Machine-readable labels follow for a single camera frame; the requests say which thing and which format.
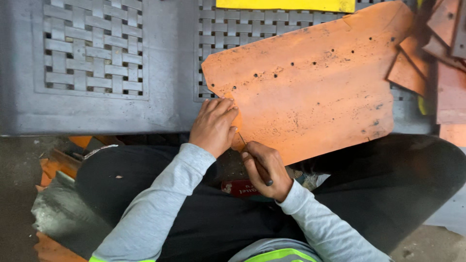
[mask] gray cloth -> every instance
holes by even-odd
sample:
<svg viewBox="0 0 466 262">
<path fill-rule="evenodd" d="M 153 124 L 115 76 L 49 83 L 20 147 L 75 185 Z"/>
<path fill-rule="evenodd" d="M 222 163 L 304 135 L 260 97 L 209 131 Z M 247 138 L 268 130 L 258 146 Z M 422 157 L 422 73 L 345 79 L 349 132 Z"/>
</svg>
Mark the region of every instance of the gray cloth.
<svg viewBox="0 0 466 262">
<path fill-rule="evenodd" d="M 181 145 L 179 154 L 151 187 L 131 202 L 93 256 L 108 262 L 156 260 L 186 196 L 192 194 L 213 162 L 215 158 L 202 148 Z M 285 201 L 277 204 L 298 222 L 308 244 L 286 239 L 263 240 L 244 248 L 231 262 L 281 248 L 297 249 L 318 262 L 391 261 L 296 181 Z"/>
</svg>

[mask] floor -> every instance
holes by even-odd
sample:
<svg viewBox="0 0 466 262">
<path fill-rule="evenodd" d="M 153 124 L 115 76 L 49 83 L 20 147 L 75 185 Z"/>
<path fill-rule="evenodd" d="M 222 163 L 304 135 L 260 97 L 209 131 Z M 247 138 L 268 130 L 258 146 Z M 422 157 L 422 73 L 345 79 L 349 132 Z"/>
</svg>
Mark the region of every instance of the floor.
<svg viewBox="0 0 466 262">
<path fill-rule="evenodd" d="M 66 137 L 0 138 L 0 261 L 37 261 L 30 209 L 41 179 L 38 159 L 68 145 Z M 421 226 L 390 255 L 397 262 L 466 262 L 466 238 Z"/>
</svg>

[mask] brown wooden handle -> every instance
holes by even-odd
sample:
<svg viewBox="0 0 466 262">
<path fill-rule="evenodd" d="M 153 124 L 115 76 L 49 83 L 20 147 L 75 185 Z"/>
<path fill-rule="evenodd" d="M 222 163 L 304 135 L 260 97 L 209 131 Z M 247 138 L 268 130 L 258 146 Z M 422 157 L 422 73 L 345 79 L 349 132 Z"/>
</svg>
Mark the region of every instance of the brown wooden handle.
<svg viewBox="0 0 466 262">
<path fill-rule="evenodd" d="M 274 181 L 272 178 L 270 178 L 270 174 L 267 169 L 265 169 L 265 167 L 256 158 L 254 158 L 254 162 L 256 164 L 257 172 L 259 173 L 260 178 L 262 178 L 262 181 L 264 181 L 266 186 L 271 186 Z"/>
</svg>

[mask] neon yellow stripe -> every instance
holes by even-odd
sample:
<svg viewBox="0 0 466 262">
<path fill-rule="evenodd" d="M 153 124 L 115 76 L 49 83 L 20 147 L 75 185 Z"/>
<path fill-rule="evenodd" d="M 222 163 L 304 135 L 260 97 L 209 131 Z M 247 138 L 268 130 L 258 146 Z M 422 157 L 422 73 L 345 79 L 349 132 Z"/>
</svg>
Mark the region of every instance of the neon yellow stripe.
<svg viewBox="0 0 466 262">
<path fill-rule="evenodd" d="M 310 256 L 308 256 L 308 255 L 306 255 L 306 254 L 304 254 L 302 252 L 299 252 L 296 249 L 292 249 L 292 248 L 279 249 L 279 250 L 263 253 L 263 254 L 251 257 L 250 259 L 248 259 L 248 260 L 246 260 L 244 262 L 265 262 L 265 261 L 269 261 L 269 260 L 272 260 L 272 259 L 284 258 L 287 255 L 298 255 L 298 256 L 300 256 L 300 257 L 302 257 L 304 259 L 310 260 L 312 262 L 317 262 L 317 261 L 315 261 L 314 258 L 312 258 L 312 257 L 310 257 Z"/>
<path fill-rule="evenodd" d="M 216 6 L 232 9 L 304 9 L 352 13 L 355 0 L 217 0 Z"/>
<path fill-rule="evenodd" d="M 91 257 L 89 259 L 89 262 L 106 262 L 105 260 L 100 260 L 98 258 L 96 258 L 95 256 Z M 144 261 L 140 261 L 140 262 L 155 262 L 155 260 L 144 260 Z"/>
</svg>

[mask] left hand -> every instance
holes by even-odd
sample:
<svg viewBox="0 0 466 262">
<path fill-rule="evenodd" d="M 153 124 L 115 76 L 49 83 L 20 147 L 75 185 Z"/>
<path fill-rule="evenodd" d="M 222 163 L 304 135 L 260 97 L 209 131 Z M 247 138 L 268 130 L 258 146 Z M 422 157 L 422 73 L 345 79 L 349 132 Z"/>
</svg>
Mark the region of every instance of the left hand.
<svg viewBox="0 0 466 262">
<path fill-rule="evenodd" d="M 189 143 L 206 150 L 215 158 L 223 154 L 231 146 L 238 129 L 231 126 L 238 115 L 238 107 L 228 110 L 232 105 L 232 98 L 206 99 L 192 126 Z"/>
</svg>

